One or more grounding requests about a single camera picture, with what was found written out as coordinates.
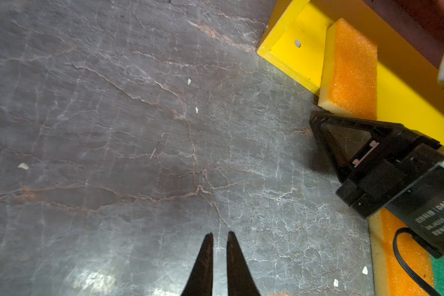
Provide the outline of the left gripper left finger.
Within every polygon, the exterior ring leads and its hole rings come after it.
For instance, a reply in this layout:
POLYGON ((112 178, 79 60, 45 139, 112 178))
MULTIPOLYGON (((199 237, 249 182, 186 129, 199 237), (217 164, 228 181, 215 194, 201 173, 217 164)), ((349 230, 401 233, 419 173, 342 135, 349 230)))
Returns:
POLYGON ((213 234, 205 236, 181 296, 212 296, 213 234))

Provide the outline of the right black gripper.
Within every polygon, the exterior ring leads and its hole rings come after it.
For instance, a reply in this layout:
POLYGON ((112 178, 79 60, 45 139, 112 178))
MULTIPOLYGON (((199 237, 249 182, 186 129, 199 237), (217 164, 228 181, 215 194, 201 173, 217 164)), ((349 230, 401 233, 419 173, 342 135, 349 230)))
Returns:
POLYGON ((402 124, 313 112, 310 127, 363 218, 385 208, 444 256, 444 153, 402 124))

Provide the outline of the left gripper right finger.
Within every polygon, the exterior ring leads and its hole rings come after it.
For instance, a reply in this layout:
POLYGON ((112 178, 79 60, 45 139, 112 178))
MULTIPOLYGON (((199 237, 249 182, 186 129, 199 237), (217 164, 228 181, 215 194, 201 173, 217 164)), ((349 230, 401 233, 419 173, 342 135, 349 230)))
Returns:
POLYGON ((233 231, 228 233, 226 264, 229 296, 260 296, 233 231))

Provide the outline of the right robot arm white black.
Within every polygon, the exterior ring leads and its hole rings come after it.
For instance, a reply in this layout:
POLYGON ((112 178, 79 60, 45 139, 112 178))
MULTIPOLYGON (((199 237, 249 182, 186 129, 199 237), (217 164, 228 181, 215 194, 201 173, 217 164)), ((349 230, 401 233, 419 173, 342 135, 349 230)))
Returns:
POLYGON ((444 56, 407 67, 424 96, 379 68, 376 121, 317 112, 310 124, 360 216, 386 208, 435 257, 444 257, 444 56))

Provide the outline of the yellow shelf unit pink blue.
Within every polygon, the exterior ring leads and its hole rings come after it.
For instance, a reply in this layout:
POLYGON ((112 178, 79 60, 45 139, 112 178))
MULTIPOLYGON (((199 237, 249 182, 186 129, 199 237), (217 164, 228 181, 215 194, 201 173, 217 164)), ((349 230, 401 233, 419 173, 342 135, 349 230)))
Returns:
POLYGON ((401 123, 444 145, 438 68, 364 1, 278 1, 257 54, 329 112, 401 123))

